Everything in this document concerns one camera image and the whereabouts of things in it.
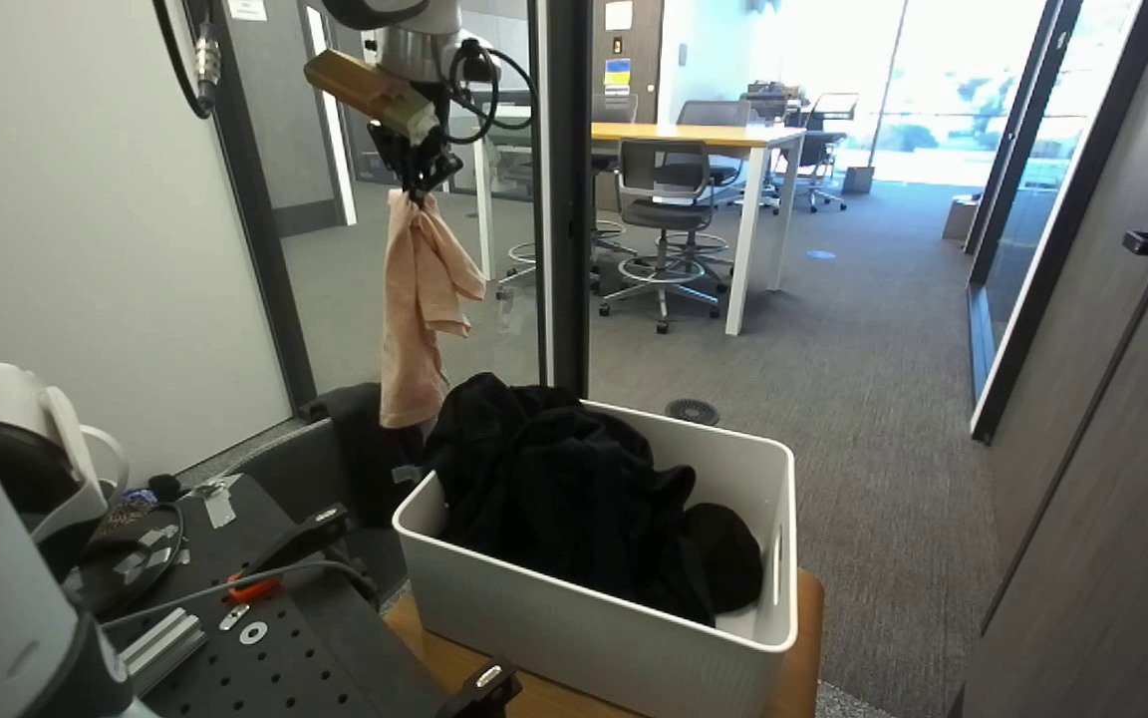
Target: gray carpet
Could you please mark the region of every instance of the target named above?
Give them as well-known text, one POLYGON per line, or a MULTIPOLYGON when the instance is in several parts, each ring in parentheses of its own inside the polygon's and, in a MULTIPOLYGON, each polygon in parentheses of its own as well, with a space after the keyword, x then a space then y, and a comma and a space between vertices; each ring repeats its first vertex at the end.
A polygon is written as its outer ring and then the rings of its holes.
MULTIPOLYGON (((590 316, 594 401, 647 410, 706 401, 723 427, 795 447, 800 568, 829 597, 822 679, 906 718, 950 710, 995 584, 979 447, 965 434, 965 257, 935 240, 950 195, 877 183, 849 210, 795 217, 789 285, 752 298, 741 338, 687 302, 671 335, 655 335, 650 298, 590 316)), ((357 206, 383 206, 375 189, 357 189, 357 206)), ((470 199, 446 195, 442 210, 473 253, 470 199)), ((500 204, 500 236, 530 240, 530 204, 500 204)), ((288 262, 320 382, 375 379, 383 210, 288 240, 288 262)), ((537 374, 526 285, 470 318, 465 338, 442 343, 449 379, 537 374)))

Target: pink cloth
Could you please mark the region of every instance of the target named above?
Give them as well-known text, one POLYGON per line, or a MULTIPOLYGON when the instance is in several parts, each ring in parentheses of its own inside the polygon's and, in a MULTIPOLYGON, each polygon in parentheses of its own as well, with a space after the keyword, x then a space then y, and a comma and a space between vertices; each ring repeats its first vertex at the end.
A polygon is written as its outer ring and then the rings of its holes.
POLYGON ((388 193, 383 427, 419 427, 449 393, 436 331, 465 335, 460 298, 482 298, 480 262, 460 249, 436 195, 388 193))

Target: white bin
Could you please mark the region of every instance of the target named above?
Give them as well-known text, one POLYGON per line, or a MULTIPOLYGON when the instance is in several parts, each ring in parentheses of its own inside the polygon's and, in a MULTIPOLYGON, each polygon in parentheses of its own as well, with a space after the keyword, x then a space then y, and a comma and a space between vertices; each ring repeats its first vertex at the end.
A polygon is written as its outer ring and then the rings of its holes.
POLYGON ((765 554, 765 592, 719 627, 687 623, 440 539, 442 484, 395 511, 424 627, 643 714, 765 714, 799 637, 795 454, 783 442, 587 405, 627 419, 658 468, 698 471, 691 504, 741 516, 765 554))

